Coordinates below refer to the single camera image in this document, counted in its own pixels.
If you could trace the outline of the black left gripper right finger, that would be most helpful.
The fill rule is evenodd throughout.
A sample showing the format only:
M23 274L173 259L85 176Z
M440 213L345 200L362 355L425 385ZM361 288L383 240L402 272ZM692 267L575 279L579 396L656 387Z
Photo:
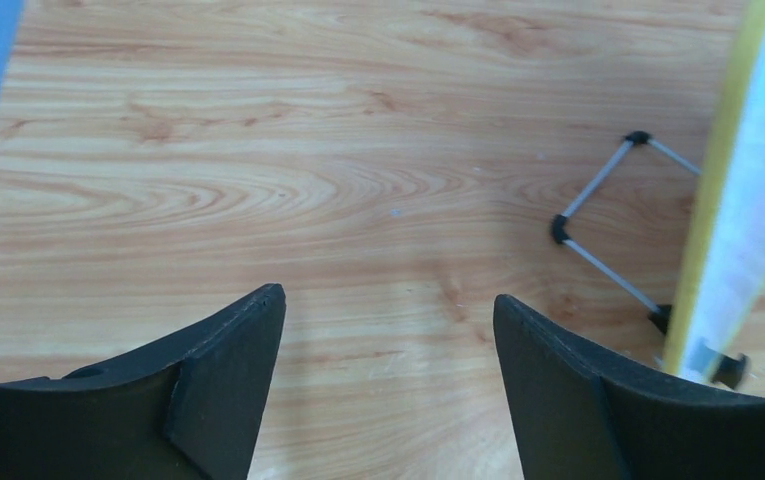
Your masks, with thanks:
M765 479L765 397L638 363L501 294L496 353L528 479Z

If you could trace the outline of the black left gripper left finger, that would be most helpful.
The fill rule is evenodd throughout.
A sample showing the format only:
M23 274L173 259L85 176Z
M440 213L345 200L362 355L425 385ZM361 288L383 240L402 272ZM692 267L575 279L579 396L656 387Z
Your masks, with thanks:
M286 315L265 284L63 377L0 383L0 479L244 479Z

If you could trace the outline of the yellow framed whiteboard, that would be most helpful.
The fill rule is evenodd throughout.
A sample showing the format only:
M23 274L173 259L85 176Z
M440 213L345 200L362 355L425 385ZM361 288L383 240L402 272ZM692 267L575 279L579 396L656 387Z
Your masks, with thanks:
M709 382L765 287L765 1L746 5L703 156L663 368Z

